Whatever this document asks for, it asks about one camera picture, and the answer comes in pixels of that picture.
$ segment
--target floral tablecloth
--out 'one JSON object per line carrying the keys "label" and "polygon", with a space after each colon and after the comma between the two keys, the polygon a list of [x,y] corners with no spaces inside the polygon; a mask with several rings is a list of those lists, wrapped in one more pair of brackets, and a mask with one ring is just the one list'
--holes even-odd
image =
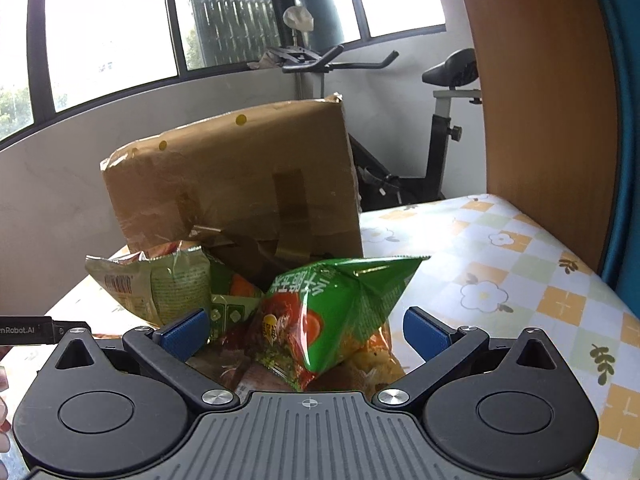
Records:
{"label": "floral tablecloth", "polygon": [[[409,371],[421,358],[402,336],[417,305],[449,326],[476,325],[493,337],[526,326],[546,331],[587,392],[600,434],[584,473],[592,480],[640,478],[640,322],[571,251],[508,202],[491,195],[364,213],[366,256],[429,254],[394,309],[394,353]],[[119,335],[142,324],[91,279],[49,315],[85,320]],[[9,420],[53,346],[14,348],[2,360]],[[15,456],[4,457],[9,461]]]}

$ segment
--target exercise bike seat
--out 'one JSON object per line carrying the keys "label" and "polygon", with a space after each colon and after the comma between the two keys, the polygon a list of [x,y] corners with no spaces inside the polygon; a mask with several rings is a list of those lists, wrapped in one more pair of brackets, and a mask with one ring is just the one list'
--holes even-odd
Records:
{"label": "exercise bike seat", "polygon": [[422,82],[436,86],[454,88],[478,79],[476,51],[463,48],[447,57],[442,63],[422,73]]}

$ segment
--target barcode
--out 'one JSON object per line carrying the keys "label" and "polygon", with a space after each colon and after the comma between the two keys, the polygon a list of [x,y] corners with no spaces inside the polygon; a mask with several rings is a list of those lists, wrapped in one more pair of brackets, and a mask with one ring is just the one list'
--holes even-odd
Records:
{"label": "barcode", "polygon": [[131,276],[114,276],[107,274],[104,277],[104,288],[117,294],[132,294]]}

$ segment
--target window frame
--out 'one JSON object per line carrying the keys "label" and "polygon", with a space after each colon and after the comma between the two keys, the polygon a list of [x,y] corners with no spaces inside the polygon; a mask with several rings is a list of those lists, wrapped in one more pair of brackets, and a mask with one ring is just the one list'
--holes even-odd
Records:
{"label": "window frame", "polygon": [[[98,106],[102,106],[118,99],[130,97],[142,92],[162,88],[164,86],[182,83],[194,79],[201,79],[215,75],[224,75],[236,72],[247,72],[249,67],[245,62],[224,64],[217,66],[207,66],[188,70],[184,45],[180,36],[180,24],[178,22],[178,14],[175,0],[164,0],[166,6],[167,20],[169,23],[170,39],[174,52],[174,61],[176,65],[177,75],[164,79],[150,81],[110,94],[91,99],[84,103],[65,108],[56,112],[54,98],[52,94],[51,79],[49,73],[49,59],[47,57],[47,36],[46,36],[46,12],[45,0],[28,0],[27,1],[27,72],[29,93],[31,99],[31,110],[33,113],[33,123],[17,130],[11,135],[0,140],[0,151],[8,148],[12,144],[23,140],[38,131],[47,128],[60,121],[78,115],[82,112],[91,110]],[[294,0],[271,0],[277,20],[278,33],[282,45],[293,44],[292,31],[288,29],[283,22],[282,15],[287,7],[294,5]],[[445,32],[446,25],[433,25],[431,27],[414,28],[411,30],[402,30],[393,32],[383,36],[371,37],[367,16],[364,10],[362,0],[352,0],[356,13],[356,22],[360,31],[360,39],[350,41],[344,44],[345,50],[353,50],[368,44],[384,43],[386,41],[408,38],[411,36],[421,36],[424,34],[434,34]]]}

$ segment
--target ribbed gray plate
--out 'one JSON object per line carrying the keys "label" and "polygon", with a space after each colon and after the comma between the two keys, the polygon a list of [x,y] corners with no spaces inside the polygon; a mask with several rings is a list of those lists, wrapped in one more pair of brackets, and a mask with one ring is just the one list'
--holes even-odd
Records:
{"label": "ribbed gray plate", "polygon": [[253,394],[240,410],[205,415],[175,454],[128,478],[484,479],[434,452],[409,415],[380,412],[360,393]]}

